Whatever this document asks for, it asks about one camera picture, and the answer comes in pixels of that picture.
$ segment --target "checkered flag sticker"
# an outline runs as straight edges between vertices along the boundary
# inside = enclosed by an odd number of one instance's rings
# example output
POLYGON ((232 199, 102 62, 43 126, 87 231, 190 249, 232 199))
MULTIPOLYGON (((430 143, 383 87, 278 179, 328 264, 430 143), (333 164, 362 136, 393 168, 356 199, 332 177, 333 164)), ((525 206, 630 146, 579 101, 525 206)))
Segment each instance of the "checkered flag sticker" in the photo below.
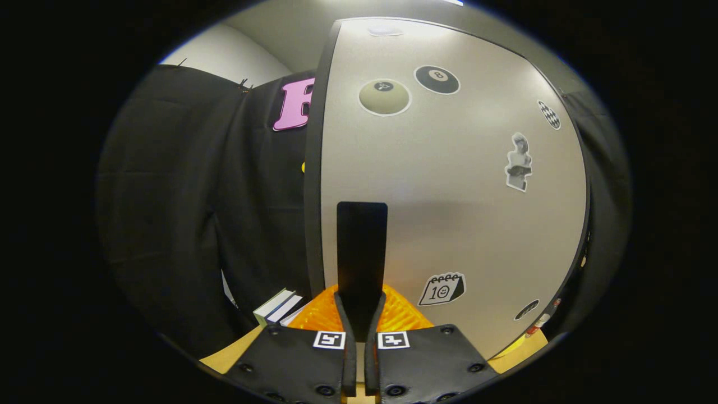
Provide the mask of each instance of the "checkered flag sticker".
POLYGON ((544 113, 544 118, 546 118, 551 127, 555 130, 561 129, 561 119, 559 119, 556 112, 541 100, 538 100, 538 106, 541 107, 541 112, 544 113))

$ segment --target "yellow object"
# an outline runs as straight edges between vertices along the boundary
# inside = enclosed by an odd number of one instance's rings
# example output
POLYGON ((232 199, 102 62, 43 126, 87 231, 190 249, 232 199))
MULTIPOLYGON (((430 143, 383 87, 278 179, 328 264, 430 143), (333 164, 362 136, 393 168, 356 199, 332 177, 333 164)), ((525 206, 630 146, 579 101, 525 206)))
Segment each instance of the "yellow object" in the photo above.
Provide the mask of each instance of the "yellow object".
POLYGON ((520 347, 521 344, 523 344, 523 342, 524 342, 525 340, 526 340, 526 334, 522 335, 519 339, 517 339, 516 341, 514 341, 513 344, 507 346, 506 349, 504 349, 503 351, 501 351, 501 352, 499 352, 498 354, 496 354, 496 356, 494 356, 494 358, 500 358, 500 357, 506 355, 507 353, 513 351, 514 349, 520 347))
POLYGON ((541 330, 538 330, 533 333, 530 338, 524 338, 523 342, 510 352, 501 352, 503 355, 499 354, 501 356, 493 357, 489 359, 488 362, 496 372, 504 373, 528 359, 531 355, 538 352, 548 343, 549 342, 546 340, 544 333, 541 332, 541 330))
POLYGON ((249 331, 242 338, 227 345, 224 349, 200 359, 200 362, 224 375, 229 372, 229 369, 237 362, 237 359, 242 356, 244 351, 249 348, 261 332, 262 326, 257 326, 254 330, 249 331))
MULTIPOLYGON (((338 288, 339 285, 334 285, 322 291, 292 320, 289 326, 293 329, 313 331, 344 331, 334 300, 338 288)), ((386 294, 386 301, 379 317, 377 332, 408 331, 434 326, 391 286, 383 285, 382 290, 386 294)))

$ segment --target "black fabric backdrop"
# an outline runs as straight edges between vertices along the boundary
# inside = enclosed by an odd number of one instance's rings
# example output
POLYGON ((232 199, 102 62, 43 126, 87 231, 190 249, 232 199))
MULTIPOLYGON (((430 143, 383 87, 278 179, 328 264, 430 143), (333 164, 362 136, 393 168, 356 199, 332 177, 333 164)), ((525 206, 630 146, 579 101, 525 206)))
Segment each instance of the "black fabric backdrop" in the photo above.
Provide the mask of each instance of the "black fabric backdrop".
POLYGON ((108 134, 97 189, 106 259, 150 324, 197 358, 255 327, 252 310, 282 287, 310 296, 306 127, 272 124, 281 87, 312 76, 245 92, 201 70, 158 65, 108 134))

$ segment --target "sticker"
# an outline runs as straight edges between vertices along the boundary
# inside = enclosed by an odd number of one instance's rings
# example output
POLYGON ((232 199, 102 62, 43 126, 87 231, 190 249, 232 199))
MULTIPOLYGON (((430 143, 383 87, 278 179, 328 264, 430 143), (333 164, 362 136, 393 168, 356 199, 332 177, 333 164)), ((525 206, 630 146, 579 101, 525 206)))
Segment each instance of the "sticker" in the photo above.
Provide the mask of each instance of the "sticker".
POLYGON ((406 331, 380 332, 377 333, 379 349, 402 349, 409 348, 409 338, 406 331))
POLYGON ((511 137, 511 140, 513 151, 506 155, 508 165, 504 168, 506 185, 526 192, 526 177, 533 174, 531 156, 528 155, 528 140, 518 132, 511 137))
POLYGON ((411 105, 409 89, 389 78, 377 78, 364 83, 358 99, 364 111, 378 116, 399 115, 411 105))
POLYGON ((536 299, 528 304, 528 306, 524 307, 521 311, 518 312, 516 317, 513 318, 514 321, 521 320, 522 317, 524 317, 526 314, 528 314, 530 311, 535 309, 539 305, 539 300, 536 299))
POLYGON ((450 71, 437 66, 421 66, 414 70, 414 78, 432 93, 448 96, 461 88, 459 79, 450 71))
POLYGON ((391 25, 373 25, 369 27, 369 34, 374 37, 385 37, 390 35, 401 35, 403 32, 396 27, 391 25))
POLYGON ((561 119, 559 119, 559 116, 556 114, 556 112, 554 112, 551 107, 544 104, 544 102, 541 100, 538 100, 538 106, 541 107, 541 112, 544 113, 544 118, 546 118, 549 125, 551 125, 551 127, 555 130, 561 129, 561 119))
POLYGON ((466 277, 462 273, 447 272, 433 275, 427 280, 419 306, 432 306, 452 302, 466 292, 466 277))
POLYGON ((314 348, 344 349, 346 336, 345 332, 318 331, 317 338, 314 339, 314 348))

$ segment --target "statue sticker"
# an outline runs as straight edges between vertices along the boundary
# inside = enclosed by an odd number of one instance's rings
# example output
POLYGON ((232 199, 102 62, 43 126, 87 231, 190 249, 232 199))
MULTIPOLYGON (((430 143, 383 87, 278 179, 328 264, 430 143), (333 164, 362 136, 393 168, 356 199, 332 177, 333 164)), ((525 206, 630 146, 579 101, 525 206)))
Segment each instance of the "statue sticker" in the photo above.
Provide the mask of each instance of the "statue sticker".
POLYGON ((511 140, 513 141, 513 151, 506 155, 508 165, 504 168, 506 185, 526 192, 526 177, 533 174, 531 156, 528 155, 528 140, 520 133, 515 133, 511 140))

